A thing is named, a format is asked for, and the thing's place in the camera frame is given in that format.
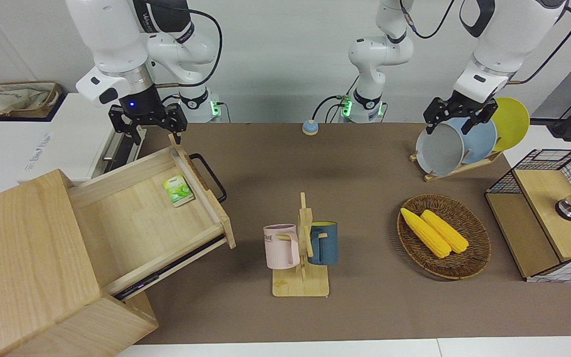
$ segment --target yellow plate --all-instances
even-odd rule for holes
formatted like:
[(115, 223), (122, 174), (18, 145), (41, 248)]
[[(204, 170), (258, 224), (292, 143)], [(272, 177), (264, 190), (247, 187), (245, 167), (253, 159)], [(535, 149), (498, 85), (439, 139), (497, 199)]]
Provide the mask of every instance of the yellow plate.
[(497, 98), (498, 108), (492, 116), (500, 137), (494, 151), (503, 151), (514, 147), (523, 140), (530, 126), (528, 109), (513, 98)]

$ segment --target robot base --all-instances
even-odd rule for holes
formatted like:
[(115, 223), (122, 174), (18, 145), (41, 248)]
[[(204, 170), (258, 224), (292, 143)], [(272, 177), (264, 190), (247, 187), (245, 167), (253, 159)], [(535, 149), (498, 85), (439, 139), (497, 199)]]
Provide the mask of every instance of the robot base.
[(186, 115), (187, 122), (222, 122), (222, 113), (218, 110), (217, 114), (214, 114), (213, 106), (211, 105), (211, 102), (216, 103), (219, 101), (220, 96), (208, 90), (208, 97), (199, 108), (191, 109), (181, 100), (179, 100), (179, 106), (182, 108), (184, 115)]
[(341, 112), (342, 122), (355, 122), (356, 124), (365, 124), (368, 122), (379, 122), (383, 117), (381, 111), (382, 102), (380, 102), (374, 109), (365, 110), (352, 106), (351, 111), (349, 111), (349, 116), (345, 116)]

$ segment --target green tea packet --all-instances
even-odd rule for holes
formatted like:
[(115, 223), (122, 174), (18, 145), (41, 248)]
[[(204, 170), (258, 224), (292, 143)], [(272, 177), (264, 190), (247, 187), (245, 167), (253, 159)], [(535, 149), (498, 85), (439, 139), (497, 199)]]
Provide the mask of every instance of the green tea packet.
[(174, 207), (184, 205), (184, 203), (194, 198), (191, 188), (188, 187), (188, 184), (182, 175), (176, 175), (167, 181), (164, 181), (163, 187), (167, 191)]

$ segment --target blue mug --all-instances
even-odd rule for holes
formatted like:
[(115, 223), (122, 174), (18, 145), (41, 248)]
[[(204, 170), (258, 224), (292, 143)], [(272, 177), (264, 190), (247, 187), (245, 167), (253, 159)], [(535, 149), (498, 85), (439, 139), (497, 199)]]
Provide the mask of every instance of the blue mug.
[(310, 264), (329, 266), (338, 263), (338, 225), (336, 222), (312, 222), (310, 230), (313, 257)]

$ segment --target plate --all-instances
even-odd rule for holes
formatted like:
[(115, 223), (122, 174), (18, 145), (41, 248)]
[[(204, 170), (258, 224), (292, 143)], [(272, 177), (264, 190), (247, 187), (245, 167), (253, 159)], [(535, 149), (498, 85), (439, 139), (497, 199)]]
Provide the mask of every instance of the plate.
[(426, 129), (420, 133), (415, 143), (415, 158), (422, 170), (433, 176), (446, 176), (462, 162), (464, 141), (460, 133), (443, 122), (435, 127), (431, 135)]
[(508, 150), (519, 144), (530, 127), (528, 109), (513, 98), (497, 98), (498, 108), (492, 115), (492, 121), (497, 127), (500, 137), (495, 145), (495, 151)]
[(421, 194), (410, 198), (402, 206), (421, 215), (429, 209), (444, 219), (468, 241), (468, 248), (446, 258), (438, 258), (426, 248), (398, 213), (398, 236), (408, 255), (431, 274), (450, 280), (470, 278), (483, 271), (490, 260), (490, 239), (482, 222), (466, 206), (455, 199), (439, 194)]
[(457, 129), (464, 140), (464, 149), (470, 150), (469, 154), (462, 160), (464, 164), (472, 164), (484, 160), (490, 154), (497, 142), (497, 128), (494, 122), (483, 122), (475, 125), (468, 134), (462, 134), (462, 126), (468, 118), (453, 118), (447, 124)]

